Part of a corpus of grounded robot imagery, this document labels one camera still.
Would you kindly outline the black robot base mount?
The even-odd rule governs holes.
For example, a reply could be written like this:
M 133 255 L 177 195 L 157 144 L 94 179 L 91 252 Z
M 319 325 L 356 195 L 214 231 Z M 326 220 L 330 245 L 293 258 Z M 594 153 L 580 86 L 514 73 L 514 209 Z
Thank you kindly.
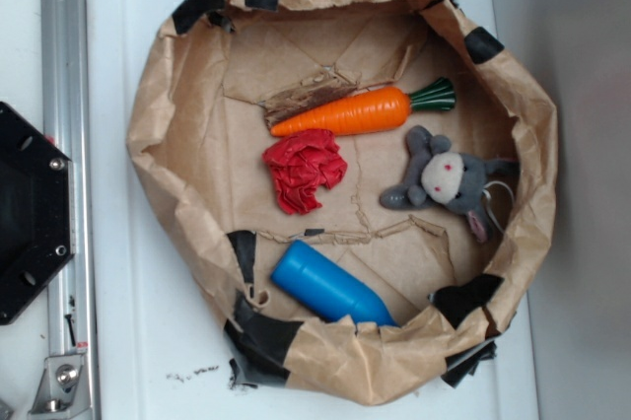
M 71 161 L 1 104 L 1 323 L 13 323 L 73 256 Z

